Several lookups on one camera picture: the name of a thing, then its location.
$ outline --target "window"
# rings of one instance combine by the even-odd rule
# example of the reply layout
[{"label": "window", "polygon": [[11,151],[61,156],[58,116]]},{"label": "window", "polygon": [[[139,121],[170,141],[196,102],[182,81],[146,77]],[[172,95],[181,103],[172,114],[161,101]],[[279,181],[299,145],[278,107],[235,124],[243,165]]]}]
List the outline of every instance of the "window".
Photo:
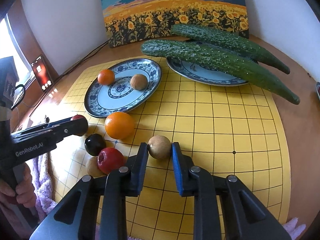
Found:
[{"label": "window", "polygon": [[19,81],[17,84],[26,85],[34,77],[30,64],[21,52],[13,36],[8,16],[0,22],[0,58],[13,56]]}]

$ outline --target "potato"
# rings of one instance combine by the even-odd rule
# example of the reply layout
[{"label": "potato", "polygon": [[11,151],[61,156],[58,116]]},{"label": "potato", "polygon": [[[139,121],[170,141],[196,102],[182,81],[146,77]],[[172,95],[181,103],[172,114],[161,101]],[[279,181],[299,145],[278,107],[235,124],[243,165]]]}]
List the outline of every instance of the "potato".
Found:
[{"label": "potato", "polygon": [[91,175],[94,178],[104,176],[104,173],[99,170],[98,168],[98,157],[91,157],[88,161],[87,164],[85,165],[87,168],[87,173]]},{"label": "potato", "polygon": [[148,79],[145,75],[135,74],[130,80],[130,85],[134,90],[143,90],[148,86]]},{"label": "potato", "polygon": [[149,154],[155,159],[169,158],[171,154],[171,142],[162,135],[153,136],[148,142]]}]

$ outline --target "black plum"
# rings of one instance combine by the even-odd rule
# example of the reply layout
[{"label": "black plum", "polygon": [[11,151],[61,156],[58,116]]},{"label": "black plum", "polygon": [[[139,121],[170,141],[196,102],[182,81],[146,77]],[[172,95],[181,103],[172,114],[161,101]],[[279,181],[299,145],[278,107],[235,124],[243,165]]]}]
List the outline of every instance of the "black plum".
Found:
[{"label": "black plum", "polygon": [[107,147],[107,144],[100,134],[94,133],[84,141],[84,147],[90,155],[98,156],[100,151]]}]

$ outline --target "human hand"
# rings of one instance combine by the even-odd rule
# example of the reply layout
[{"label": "human hand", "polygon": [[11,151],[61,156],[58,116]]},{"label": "human hand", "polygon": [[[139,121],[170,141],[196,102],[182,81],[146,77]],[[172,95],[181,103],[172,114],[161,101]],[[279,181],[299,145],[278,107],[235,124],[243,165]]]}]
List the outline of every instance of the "human hand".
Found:
[{"label": "human hand", "polygon": [[17,193],[17,202],[23,204],[26,208],[31,208],[36,205],[36,194],[34,193],[35,188],[32,184],[30,168],[26,163],[24,165],[23,181],[16,186],[16,191],[0,179],[0,192],[11,197],[14,197]]}]

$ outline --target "orange fruit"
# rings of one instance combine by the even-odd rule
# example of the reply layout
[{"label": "orange fruit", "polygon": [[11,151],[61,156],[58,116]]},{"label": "orange fruit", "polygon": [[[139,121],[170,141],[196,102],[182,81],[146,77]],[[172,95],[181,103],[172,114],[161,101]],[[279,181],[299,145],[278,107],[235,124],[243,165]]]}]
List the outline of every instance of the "orange fruit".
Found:
[{"label": "orange fruit", "polygon": [[116,140],[127,138],[134,131],[134,119],[127,113],[115,112],[106,118],[107,134]]},{"label": "orange fruit", "polygon": [[115,81],[115,74],[110,69],[101,70],[98,75],[98,83],[104,86],[111,85]]}]

